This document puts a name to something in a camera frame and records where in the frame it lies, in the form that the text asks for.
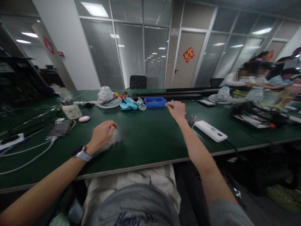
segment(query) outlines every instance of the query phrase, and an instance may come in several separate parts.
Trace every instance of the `blue plastic box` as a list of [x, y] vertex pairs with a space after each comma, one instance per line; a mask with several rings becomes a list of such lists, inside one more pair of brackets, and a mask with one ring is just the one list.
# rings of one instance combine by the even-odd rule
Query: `blue plastic box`
[[146, 108], [156, 108], [156, 107], [165, 107], [167, 101], [163, 97], [146, 97], [144, 98], [144, 103]]

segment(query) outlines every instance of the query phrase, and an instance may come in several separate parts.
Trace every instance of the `smartwatch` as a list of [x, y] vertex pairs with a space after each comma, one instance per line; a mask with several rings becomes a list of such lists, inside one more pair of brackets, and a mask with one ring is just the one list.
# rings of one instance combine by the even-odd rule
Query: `smartwatch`
[[86, 162], [89, 162], [92, 159], [92, 156], [88, 155], [86, 152], [86, 146], [80, 146], [78, 149], [73, 152], [72, 157], [82, 159]]

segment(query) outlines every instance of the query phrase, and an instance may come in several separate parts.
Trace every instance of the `chair backrest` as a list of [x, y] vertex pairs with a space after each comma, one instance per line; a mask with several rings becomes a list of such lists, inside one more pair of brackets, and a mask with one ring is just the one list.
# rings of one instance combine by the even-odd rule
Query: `chair backrest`
[[223, 78], [211, 78], [210, 86], [211, 87], [219, 87], [219, 85], [223, 82]]
[[132, 75], [129, 79], [130, 89], [146, 89], [146, 77], [142, 75]]

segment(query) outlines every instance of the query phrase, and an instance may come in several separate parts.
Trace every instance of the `white pants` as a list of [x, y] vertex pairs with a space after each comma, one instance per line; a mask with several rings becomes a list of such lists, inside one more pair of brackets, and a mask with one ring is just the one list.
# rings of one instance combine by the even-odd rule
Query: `white pants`
[[82, 224], [86, 221], [89, 206], [100, 205], [116, 190], [136, 183], [149, 184], [161, 189], [173, 202], [177, 213], [180, 212], [181, 197], [176, 187], [173, 166], [170, 164], [88, 179], [89, 187], [83, 206]]

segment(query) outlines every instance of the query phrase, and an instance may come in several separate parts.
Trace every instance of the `table edge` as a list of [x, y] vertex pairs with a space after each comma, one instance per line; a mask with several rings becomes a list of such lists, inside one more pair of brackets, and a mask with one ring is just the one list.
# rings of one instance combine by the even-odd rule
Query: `table edge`
[[[289, 142], [294, 142], [294, 141], [298, 141], [298, 140], [301, 140], [301, 138], [277, 141], [277, 142], [273, 142], [273, 144], [278, 145], [278, 144], [289, 143]], [[270, 143], [265, 143], [265, 144], [259, 144], [259, 145], [254, 145], [254, 146], [248, 146], [245, 148], [239, 148], [238, 151], [247, 151], [247, 150], [256, 149], [256, 148], [264, 148], [264, 147], [268, 147], [270, 145], [271, 145]], [[230, 153], [234, 153], [234, 152], [235, 152], [234, 149], [230, 149], [228, 151], [215, 152], [215, 153], [212, 153], [211, 155], [218, 156], [218, 155], [230, 154]], [[150, 168], [150, 167], [156, 167], [156, 166], [173, 164], [173, 163], [178, 163], [178, 162], [185, 162], [185, 161], [190, 161], [190, 158], [187, 157], [187, 158], [181, 158], [181, 159], [173, 159], [173, 160], [169, 160], [169, 161], [145, 164], [145, 165], [140, 165], [140, 166], [135, 166], [135, 167], [115, 169], [115, 170], [109, 170], [109, 171], [105, 171], [105, 172], [92, 173], [92, 174], [85, 174], [85, 175], [76, 177], [75, 180], [89, 179], [89, 178], [98, 177], [98, 176], [105, 176], [105, 175], [110, 175], [110, 174], [115, 174], [115, 173], [129, 172], [129, 171], [133, 171], [133, 170], [141, 170], [141, 169], [146, 169], [146, 168]], [[12, 188], [0, 189], [0, 194], [30, 189], [34, 185], [36, 185], [36, 183], [12, 187]]]

